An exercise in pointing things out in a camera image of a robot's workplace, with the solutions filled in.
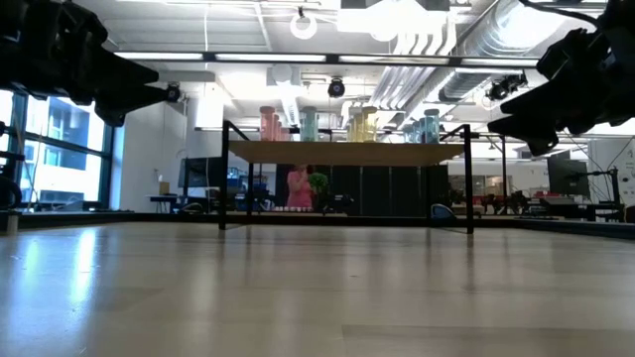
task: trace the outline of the wooden tabletop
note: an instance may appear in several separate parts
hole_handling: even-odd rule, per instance
[[[279,217],[348,217],[346,213],[327,213],[326,215],[317,212],[278,212],[278,211],[265,211],[265,212],[252,212],[253,215],[266,215],[266,216],[279,216]],[[247,215],[245,211],[227,211],[227,215]]]
[[[229,151],[252,164],[425,167],[460,155],[463,145],[230,141]]]

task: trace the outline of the wooden floor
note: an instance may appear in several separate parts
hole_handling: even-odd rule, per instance
[[[128,223],[0,238],[0,356],[634,356],[635,244]]]

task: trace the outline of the black metal table frame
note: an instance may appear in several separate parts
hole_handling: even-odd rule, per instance
[[[238,136],[240,136],[243,140],[249,141],[249,138],[240,131],[233,123],[228,120],[223,121],[222,124],[222,147],[221,147],[221,170],[218,172],[220,175],[220,182],[227,182],[227,170],[229,169],[229,132],[233,131]],[[447,224],[438,222],[433,222],[431,219],[430,213],[430,180],[426,179],[426,206],[428,208],[428,214],[426,215],[426,219],[420,219],[422,221],[421,226],[452,226],[452,227],[464,227],[466,228],[467,234],[472,234],[474,232],[474,202],[473,202],[473,193],[472,193],[472,154],[471,154],[471,138],[472,134],[470,132],[469,125],[464,124],[459,126],[458,128],[444,134],[441,136],[440,140],[443,141],[446,138],[453,137],[456,135],[460,135],[463,141],[463,150],[464,150],[464,158],[465,158],[465,200],[466,200],[466,217],[464,220],[455,220],[452,222],[446,222]],[[333,219],[328,219],[328,217],[281,217],[281,216],[258,216],[255,217],[253,215],[253,201],[254,201],[254,190],[253,190],[253,181],[254,181],[254,163],[249,164],[249,172],[248,172],[248,188],[247,188],[247,212],[246,216],[229,216],[227,214],[227,184],[222,184],[220,187],[219,194],[219,209],[218,209],[218,228],[221,230],[225,230],[227,228],[228,223],[238,223],[238,224],[332,224]],[[359,221],[363,221],[364,217],[337,217],[338,222],[345,222],[346,220],[350,220],[351,223],[358,223]],[[381,220],[378,220],[377,217],[372,217],[373,225],[377,225],[377,222],[382,222],[380,225],[385,226],[396,226],[400,222],[405,222],[410,218],[402,218],[402,217],[385,217]]]

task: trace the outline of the pink shirt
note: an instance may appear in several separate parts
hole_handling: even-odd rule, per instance
[[[287,175],[287,184],[289,185],[289,199],[287,206],[289,207],[313,207],[311,201],[311,185],[306,180],[300,190],[293,192],[292,183],[297,184],[302,177],[302,173],[292,171]]]

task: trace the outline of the security camera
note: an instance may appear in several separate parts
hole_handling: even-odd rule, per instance
[[[181,84],[178,82],[170,82],[168,83],[167,89],[167,97],[166,100],[171,103],[177,103],[182,99],[182,94],[180,90]]]
[[[346,91],[346,87],[341,81],[341,78],[333,78],[330,80],[330,84],[328,85],[329,97],[339,98],[340,96],[344,95],[344,91]]]

